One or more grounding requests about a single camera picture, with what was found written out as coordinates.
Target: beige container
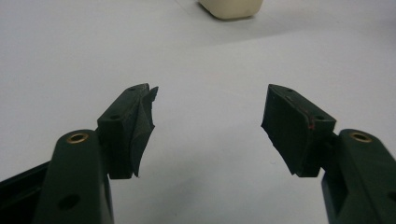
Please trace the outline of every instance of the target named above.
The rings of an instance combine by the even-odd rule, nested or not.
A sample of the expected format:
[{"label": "beige container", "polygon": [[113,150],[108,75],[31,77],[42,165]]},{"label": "beige container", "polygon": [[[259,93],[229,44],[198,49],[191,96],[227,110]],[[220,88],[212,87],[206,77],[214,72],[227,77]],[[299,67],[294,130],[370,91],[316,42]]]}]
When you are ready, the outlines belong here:
[{"label": "beige container", "polygon": [[256,14],[262,0],[199,0],[213,16],[221,20],[241,19]]}]

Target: brass insert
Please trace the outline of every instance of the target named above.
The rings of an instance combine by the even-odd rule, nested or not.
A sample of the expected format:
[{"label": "brass insert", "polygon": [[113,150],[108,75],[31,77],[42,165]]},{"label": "brass insert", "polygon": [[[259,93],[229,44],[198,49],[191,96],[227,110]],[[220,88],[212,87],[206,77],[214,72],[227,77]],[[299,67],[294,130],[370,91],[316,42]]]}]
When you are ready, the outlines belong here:
[{"label": "brass insert", "polygon": [[371,143],[373,140],[365,133],[351,133],[350,136],[356,141],[363,143]]},{"label": "brass insert", "polygon": [[87,140],[87,138],[88,138],[87,133],[75,133],[67,138],[67,143],[77,144]]}]

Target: white container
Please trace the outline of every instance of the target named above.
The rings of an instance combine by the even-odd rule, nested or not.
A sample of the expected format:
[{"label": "white container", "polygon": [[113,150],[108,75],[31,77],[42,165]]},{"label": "white container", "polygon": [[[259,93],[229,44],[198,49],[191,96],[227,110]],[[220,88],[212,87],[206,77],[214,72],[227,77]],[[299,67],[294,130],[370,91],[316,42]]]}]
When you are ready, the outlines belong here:
[{"label": "white container", "polygon": [[221,20],[253,16],[262,7],[262,0],[199,0],[199,3]]}]

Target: white surface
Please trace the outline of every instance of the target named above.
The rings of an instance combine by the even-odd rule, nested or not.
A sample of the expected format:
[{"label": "white surface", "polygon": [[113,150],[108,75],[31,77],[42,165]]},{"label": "white surface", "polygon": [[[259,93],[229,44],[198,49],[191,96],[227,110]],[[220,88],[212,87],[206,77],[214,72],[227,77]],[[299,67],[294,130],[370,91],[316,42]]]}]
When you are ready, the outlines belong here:
[{"label": "white surface", "polygon": [[267,85],[297,90],[396,155],[396,3],[265,0],[223,22],[194,0],[0,1],[0,179],[127,87],[160,86],[140,178],[116,223],[327,223],[318,178],[291,176],[260,128]]}]

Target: screw hole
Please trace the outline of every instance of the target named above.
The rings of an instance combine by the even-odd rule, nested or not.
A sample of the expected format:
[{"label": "screw hole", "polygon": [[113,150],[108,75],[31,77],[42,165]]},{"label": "screw hole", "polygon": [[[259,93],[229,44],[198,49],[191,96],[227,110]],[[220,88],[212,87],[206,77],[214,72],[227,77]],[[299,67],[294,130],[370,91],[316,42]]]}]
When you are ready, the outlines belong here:
[{"label": "screw hole", "polygon": [[67,138],[67,142],[70,144],[76,144],[85,141],[87,138],[87,133],[75,133]]},{"label": "screw hole", "polygon": [[354,138],[356,141],[363,143],[370,143],[373,141],[368,135],[364,133],[352,133],[350,136]]},{"label": "screw hole", "polygon": [[317,115],[317,116],[315,116],[315,118],[318,119],[318,120],[324,120],[324,117],[321,116],[321,115]]},{"label": "screw hole", "polygon": [[394,202],[396,202],[396,191],[390,192],[388,194],[388,197],[393,200]]},{"label": "screw hole", "polygon": [[111,119],[119,119],[120,116],[119,116],[119,115],[113,115],[113,116],[111,116],[110,118],[111,118]]},{"label": "screw hole", "polygon": [[74,208],[78,203],[79,196],[77,194],[70,194],[59,201],[58,207],[62,211],[67,211]]}]

